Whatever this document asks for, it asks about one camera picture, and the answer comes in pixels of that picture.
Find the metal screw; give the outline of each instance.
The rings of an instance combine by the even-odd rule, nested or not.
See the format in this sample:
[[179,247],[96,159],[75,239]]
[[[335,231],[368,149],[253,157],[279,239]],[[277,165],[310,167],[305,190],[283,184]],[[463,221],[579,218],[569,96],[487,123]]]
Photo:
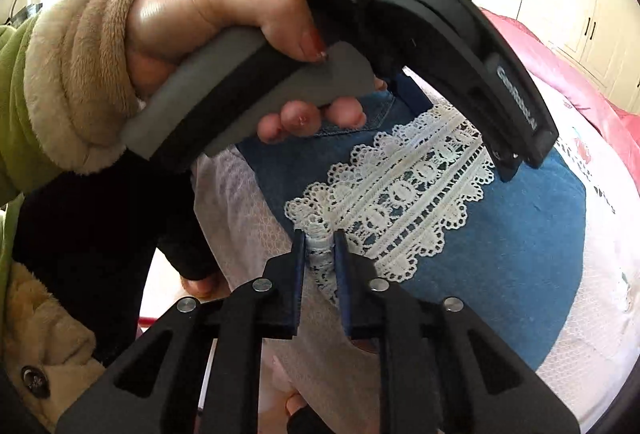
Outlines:
[[37,367],[22,367],[22,382],[29,389],[29,392],[40,400],[44,400],[51,395],[47,376]]
[[448,299],[445,299],[443,305],[447,311],[451,311],[452,313],[462,311],[462,308],[465,307],[462,300],[456,297],[449,297]]
[[369,281],[369,287],[373,291],[386,291],[389,289],[389,283],[384,279],[372,279]]
[[178,300],[177,308],[180,313],[190,313],[197,305],[196,299],[193,297],[185,297],[184,299]]
[[256,279],[254,280],[254,283],[252,284],[252,286],[256,291],[259,291],[260,293],[262,293],[264,291],[269,291],[271,288],[273,288],[273,282],[271,282],[269,279]]

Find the finger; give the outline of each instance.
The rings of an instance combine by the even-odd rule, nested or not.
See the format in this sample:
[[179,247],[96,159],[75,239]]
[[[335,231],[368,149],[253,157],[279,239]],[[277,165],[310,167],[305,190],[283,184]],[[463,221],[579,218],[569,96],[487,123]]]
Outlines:
[[376,345],[371,340],[351,340],[351,343],[367,353],[376,354],[378,352]]
[[377,76],[373,78],[373,85],[376,90],[386,90],[386,81],[380,80]]
[[279,143],[287,137],[287,131],[280,121],[280,114],[268,114],[261,118],[257,133],[261,141],[269,144]]
[[287,408],[287,415],[291,417],[307,405],[308,403],[305,401],[305,399],[302,398],[302,396],[300,396],[298,393],[295,393],[287,400],[287,403],[285,404],[285,407]]
[[320,129],[322,117],[318,107],[303,101],[289,101],[280,111],[284,130],[293,136],[311,136]]
[[324,109],[324,117],[340,128],[360,128],[367,122],[362,105],[353,97],[340,97]]

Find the fuzzy beige cuff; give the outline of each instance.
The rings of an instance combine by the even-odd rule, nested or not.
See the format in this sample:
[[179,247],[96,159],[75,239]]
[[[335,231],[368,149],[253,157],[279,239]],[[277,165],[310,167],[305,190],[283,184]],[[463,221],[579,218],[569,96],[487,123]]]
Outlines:
[[[104,372],[92,358],[95,336],[73,319],[22,264],[12,263],[2,335],[9,379],[33,415],[50,431],[62,413]],[[22,382],[22,368],[41,370],[50,396],[36,398]]]
[[61,0],[36,22],[24,96],[42,149],[62,169],[96,172],[124,150],[118,135],[140,108],[124,45],[133,1]]

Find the green sleeve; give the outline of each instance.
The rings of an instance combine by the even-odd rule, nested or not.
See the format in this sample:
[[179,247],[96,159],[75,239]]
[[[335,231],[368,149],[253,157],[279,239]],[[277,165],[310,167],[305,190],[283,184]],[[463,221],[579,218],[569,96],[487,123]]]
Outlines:
[[[23,200],[24,196],[20,195],[7,205],[6,212],[0,210],[0,338],[2,338],[2,326],[4,322],[4,300],[9,282],[9,272],[11,271],[11,253],[14,247],[18,214]],[[1,354],[2,342],[0,342],[0,355]]]
[[24,64],[35,22],[36,17],[17,30],[0,26],[0,205],[61,172],[40,147],[24,100]]

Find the lace fabric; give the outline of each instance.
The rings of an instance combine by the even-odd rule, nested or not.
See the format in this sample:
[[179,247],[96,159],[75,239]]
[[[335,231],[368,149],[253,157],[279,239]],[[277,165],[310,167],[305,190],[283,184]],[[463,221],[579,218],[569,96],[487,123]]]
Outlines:
[[465,225],[466,202],[482,199],[482,185],[494,180],[480,133],[447,102],[378,134],[372,146],[355,147],[350,163],[332,166],[328,183],[314,183],[286,204],[333,303],[335,230],[345,231],[351,251],[375,261],[381,277],[402,282],[420,258],[443,250],[444,231]]

